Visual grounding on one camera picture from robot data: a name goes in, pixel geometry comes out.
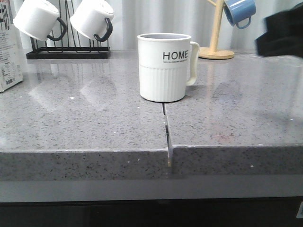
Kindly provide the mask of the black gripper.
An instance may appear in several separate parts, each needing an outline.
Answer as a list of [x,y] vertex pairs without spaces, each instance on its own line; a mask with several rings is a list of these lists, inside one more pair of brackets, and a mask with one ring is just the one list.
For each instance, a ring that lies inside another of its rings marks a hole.
[[264,19],[266,32],[256,40],[257,54],[263,57],[303,57],[303,5],[295,5]]

